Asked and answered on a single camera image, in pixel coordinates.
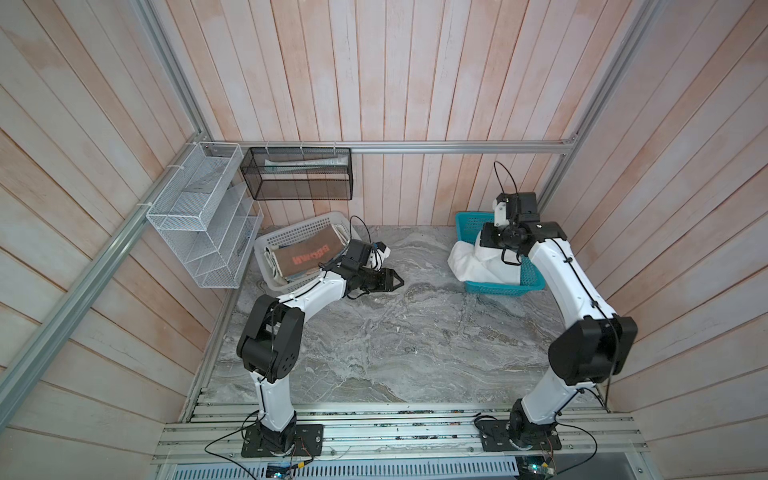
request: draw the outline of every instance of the black mesh basket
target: black mesh basket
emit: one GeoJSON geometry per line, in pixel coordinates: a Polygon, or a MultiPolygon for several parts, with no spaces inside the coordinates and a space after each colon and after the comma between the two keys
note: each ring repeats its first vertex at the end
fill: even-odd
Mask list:
{"type": "Polygon", "coordinates": [[[254,200],[352,200],[349,148],[251,147],[240,171],[254,200]]]}

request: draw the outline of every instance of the blue plastic basket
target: blue plastic basket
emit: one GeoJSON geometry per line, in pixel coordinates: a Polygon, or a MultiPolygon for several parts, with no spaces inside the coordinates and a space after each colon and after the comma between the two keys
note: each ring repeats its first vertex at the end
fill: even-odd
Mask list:
{"type": "MultiPolygon", "coordinates": [[[[456,214],[456,235],[458,235],[460,241],[474,245],[483,224],[492,221],[492,213],[461,212],[456,214]]],[[[538,271],[527,257],[521,257],[520,263],[520,285],[464,282],[467,293],[520,296],[533,290],[543,290],[547,283],[544,281],[544,277],[541,276],[541,272],[538,271]]]]}

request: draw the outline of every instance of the gray marble surface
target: gray marble surface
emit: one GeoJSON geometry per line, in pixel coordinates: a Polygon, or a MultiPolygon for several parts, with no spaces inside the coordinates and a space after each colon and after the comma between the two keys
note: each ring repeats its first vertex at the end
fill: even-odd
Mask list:
{"type": "MultiPolygon", "coordinates": [[[[365,231],[360,231],[366,238],[365,231]]],[[[453,227],[373,227],[406,284],[392,293],[331,303],[304,327],[290,374],[294,403],[514,402],[547,368],[563,330],[548,290],[471,295],[447,259],[453,227]]],[[[208,402],[255,402],[235,354],[254,300],[268,292],[255,261],[244,279],[208,385],[208,402]]]]}

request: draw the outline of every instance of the laundry basket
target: laundry basket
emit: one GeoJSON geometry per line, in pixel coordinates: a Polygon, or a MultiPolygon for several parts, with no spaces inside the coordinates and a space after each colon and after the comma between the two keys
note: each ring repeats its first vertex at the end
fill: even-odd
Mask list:
{"type": "MultiPolygon", "coordinates": [[[[286,285],[278,285],[272,278],[272,267],[264,258],[264,249],[268,245],[273,247],[288,247],[289,245],[294,245],[295,243],[299,243],[312,237],[315,233],[329,225],[340,225],[347,235],[349,235],[349,219],[341,212],[330,212],[256,238],[253,242],[253,254],[256,256],[256,261],[259,264],[261,274],[264,276],[264,281],[270,289],[281,293],[293,292],[303,284],[316,278],[317,272],[308,273],[307,275],[288,282],[286,285]]],[[[352,238],[360,240],[360,235],[357,234],[355,229],[352,229],[352,238]]]]}
{"type": "MultiPolygon", "coordinates": [[[[483,224],[493,221],[493,213],[461,212],[456,214],[456,234],[462,242],[475,244],[483,224]]],[[[503,283],[464,282],[467,293],[520,296],[533,290],[543,290],[547,283],[541,272],[527,257],[520,257],[520,285],[503,283]]]]}

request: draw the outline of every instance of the wood paneling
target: wood paneling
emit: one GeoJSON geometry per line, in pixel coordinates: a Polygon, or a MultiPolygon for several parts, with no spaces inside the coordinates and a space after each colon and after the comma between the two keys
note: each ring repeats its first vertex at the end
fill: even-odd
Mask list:
{"type": "Polygon", "coordinates": [[[768,468],[766,27],[765,2],[668,4],[544,211],[637,322],[611,406],[665,478],[768,468]]]}
{"type": "MultiPolygon", "coordinates": [[[[482,141],[570,137],[642,2],[153,3],[218,140],[482,141]]],[[[684,19],[679,37],[711,3],[684,19]]],[[[339,210],[368,224],[449,225],[459,211],[490,210],[497,158],[537,192],[559,160],[354,156],[349,202],[266,207],[274,224],[339,210]]]]}
{"type": "MultiPolygon", "coordinates": [[[[194,132],[148,35],[128,3],[0,5],[3,369],[194,132]]],[[[143,478],[221,304],[148,231],[0,435],[0,476],[143,478]]]]}

